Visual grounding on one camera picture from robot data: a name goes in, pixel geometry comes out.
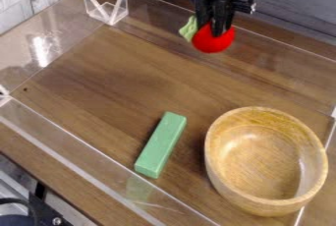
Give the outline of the red plush tomato toy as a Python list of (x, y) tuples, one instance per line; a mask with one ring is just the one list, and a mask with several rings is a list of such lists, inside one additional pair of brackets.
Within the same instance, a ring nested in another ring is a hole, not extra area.
[(225, 50), (232, 44), (234, 27), (230, 27), (220, 36), (213, 36), (210, 24), (205, 24), (201, 28), (197, 28), (197, 19), (194, 16), (190, 16), (184, 26), (178, 29), (178, 33), (198, 51), (217, 53)]

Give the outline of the green rectangular block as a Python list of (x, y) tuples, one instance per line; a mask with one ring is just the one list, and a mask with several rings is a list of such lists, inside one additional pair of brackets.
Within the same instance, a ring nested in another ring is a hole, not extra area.
[(174, 145), (186, 127), (186, 118), (165, 112), (145, 147), (136, 158), (133, 169), (144, 176), (157, 179), (166, 164)]

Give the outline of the wooden bowl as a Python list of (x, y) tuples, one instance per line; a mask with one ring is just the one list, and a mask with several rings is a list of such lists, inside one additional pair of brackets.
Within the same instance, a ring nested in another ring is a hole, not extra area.
[(316, 133), (277, 109), (249, 106), (225, 112), (209, 126), (204, 153), (216, 191), (264, 217), (298, 211), (326, 180), (326, 152)]

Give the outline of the clear acrylic corner bracket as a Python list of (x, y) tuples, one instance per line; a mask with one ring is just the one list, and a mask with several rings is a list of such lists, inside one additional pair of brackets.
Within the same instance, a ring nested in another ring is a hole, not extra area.
[(114, 4), (110, 2), (98, 3), (97, 0), (84, 0), (86, 14), (90, 18), (113, 26), (126, 15), (126, 0), (117, 0)]

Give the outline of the clear acrylic barrier wall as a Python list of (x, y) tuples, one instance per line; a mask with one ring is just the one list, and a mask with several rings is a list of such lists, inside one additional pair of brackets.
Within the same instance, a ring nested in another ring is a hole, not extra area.
[[(240, 29), (206, 55), (178, 35), (181, 0), (126, 7), (109, 26), (61, 0), (0, 36), (0, 153), (100, 226), (336, 226), (336, 54)], [(248, 106), (292, 114), (328, 152), (318, 195), (281, 217), (242, 212), (206, 174), (210, 123)], [(133, 164), (165, 112), (186, 127), (153, 179)]]

